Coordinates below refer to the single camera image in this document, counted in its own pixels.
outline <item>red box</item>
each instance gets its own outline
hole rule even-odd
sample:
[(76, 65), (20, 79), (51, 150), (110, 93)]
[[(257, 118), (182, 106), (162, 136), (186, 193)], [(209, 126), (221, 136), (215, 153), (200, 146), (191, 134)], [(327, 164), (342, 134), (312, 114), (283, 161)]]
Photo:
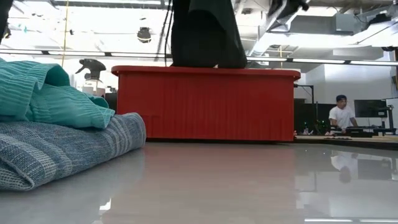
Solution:
[(148, 138), (292, 141), (292, 70), (116, 66), (118, 114)]

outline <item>ceiling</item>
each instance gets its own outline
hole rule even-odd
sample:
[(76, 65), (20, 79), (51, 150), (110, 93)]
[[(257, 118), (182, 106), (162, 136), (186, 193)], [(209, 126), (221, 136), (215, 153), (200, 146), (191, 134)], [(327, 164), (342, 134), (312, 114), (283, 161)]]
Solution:
[[(299, 11), (292, 27), (303, 26), (302, 30), (322, 26), (322, 18), (332, 18), (336, 13), (352, 14), (367, 12), (391, 5), (391, 0), (311, 0), (312, 6), (307, 12)], [(164, 53), (164, 37), (160, 38), (167, 2), (162, 0), (75, 0), (69, 1), (67, 32), (65, 21), (66, 1), (27, 0), (16, 1), (10, 11), (11, 37), (2, 41), (0, 49), (85, 51), (85, 52), (134, 52)], [(269, 8), (269, 0), (233, 0), (236, 21), (245, 50), (249, 52), (259, 42)], [(137, 39), (140, 27), (150, 27), (151, 42), (143, 44)], [(273, 57), (307, 57), (307, 58), (355, 58), (374, 60), (381, 57), (379, 48), (347, 46), (327, 46), (325, 42), (345, 40), (341, 35), (305, 34), (309, 44), (303, 41), (292, 41), (298, 35), (286, 33), (273, 34), (273, 42), (264, 44), (265, 55)], [(166, 52), (170, 53), (167, 44)], [(270, 63), (270, 68), (299, 68), (304, 72), (311, 66), (304, 64)]]

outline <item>teal cloth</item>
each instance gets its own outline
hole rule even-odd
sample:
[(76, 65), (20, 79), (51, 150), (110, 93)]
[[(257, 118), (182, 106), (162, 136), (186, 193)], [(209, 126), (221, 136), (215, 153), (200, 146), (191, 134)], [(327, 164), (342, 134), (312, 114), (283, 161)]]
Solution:
[(60, 65), (0, 60), (0, 121), (106, 128), (113, 115), (104, 98), (70, 86)]

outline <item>blue striped fabric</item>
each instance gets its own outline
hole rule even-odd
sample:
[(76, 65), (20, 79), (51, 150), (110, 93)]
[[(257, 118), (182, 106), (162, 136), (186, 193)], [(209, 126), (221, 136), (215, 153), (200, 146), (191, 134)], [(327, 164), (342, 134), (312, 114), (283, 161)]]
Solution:
[(136, 113), (113, 116), (103, 130), (0, 123), (0, 190), (32, 190), (138, 149), (145, 140)]
[(70, 86), (60, 65), (0, 61), (0, 121), (105, 128), (113, 115), (105, 99)]

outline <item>black cap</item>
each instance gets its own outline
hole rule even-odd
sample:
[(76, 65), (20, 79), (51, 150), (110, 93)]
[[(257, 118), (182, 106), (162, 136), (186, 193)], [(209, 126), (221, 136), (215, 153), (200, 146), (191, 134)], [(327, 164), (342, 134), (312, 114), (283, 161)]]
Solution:
[(345, 95), (336, 96), (336, 102), (339, 102), (340, 100), (347, 100), (347, 96), (345, 96)]

